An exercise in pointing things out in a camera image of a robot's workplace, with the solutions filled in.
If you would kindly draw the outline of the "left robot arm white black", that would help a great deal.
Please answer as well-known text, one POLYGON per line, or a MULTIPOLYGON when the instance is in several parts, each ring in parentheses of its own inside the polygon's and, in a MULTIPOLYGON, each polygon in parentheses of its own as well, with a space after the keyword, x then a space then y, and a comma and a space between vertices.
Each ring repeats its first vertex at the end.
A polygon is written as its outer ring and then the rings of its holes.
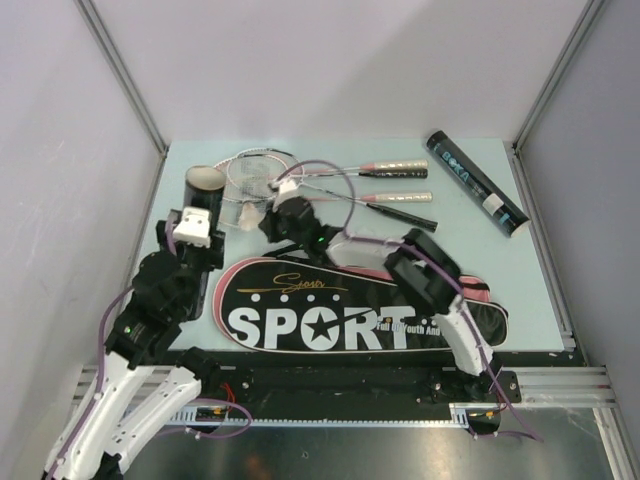
POLYGON ((45 479, 120 479, 167 421, 196 398, 214 397, 221 376, 203 350, 189 349, 137 407, 182 324, 203 311, 209 275, 223 265, 219 210, 187 205, 156 226, 157 251, 143 258, 112 329, 99 331, 99 364, 45 463, 45 479))

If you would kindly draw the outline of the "white black-handled badminton racket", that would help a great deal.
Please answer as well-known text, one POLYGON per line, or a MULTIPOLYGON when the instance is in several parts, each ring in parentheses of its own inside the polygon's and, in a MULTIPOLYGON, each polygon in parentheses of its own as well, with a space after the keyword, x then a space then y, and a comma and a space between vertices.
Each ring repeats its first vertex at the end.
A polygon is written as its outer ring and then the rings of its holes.
POLYGON ((227 176, 227 194, 233 199, 266 199, 271 185, 280 177, 297 183, 315 178, 331 178, 344 172, 350 177, 404 179, 426 178, 428 161, 389 160, 351 167, 331 167, 324 164, 302 165, 293 154, 275 148, 252 148, 221 162, 217 168, 227 176))

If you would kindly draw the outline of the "black SPORT racket bag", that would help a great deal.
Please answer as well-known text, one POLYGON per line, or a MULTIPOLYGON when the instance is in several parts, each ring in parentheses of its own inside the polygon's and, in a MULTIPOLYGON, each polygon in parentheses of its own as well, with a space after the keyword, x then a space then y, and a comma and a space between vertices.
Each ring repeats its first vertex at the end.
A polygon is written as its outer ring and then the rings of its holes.
POLYGON ((253 257, 214 288, 218 328, 242 347, 291 354, 446 351, 436 321, 417 314, 385 272, 253 257))

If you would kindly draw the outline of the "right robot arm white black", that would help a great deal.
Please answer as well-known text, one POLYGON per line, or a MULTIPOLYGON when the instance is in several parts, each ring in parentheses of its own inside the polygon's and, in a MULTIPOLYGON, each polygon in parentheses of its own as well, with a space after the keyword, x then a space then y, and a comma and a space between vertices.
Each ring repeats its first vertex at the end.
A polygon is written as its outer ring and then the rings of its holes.
POLYGON ((436 321, 463 372, 463 393, 473 401, 484 401, 502 391, 501 363, 471 314, 460 269, 426 232, 413 228, 400 240, 357 236, 346 226, 321 223, 311 203, 300 195, 268 201, 259 229, 271 243, 291 241, 318 266, 387 272, 416 312, 436 321))

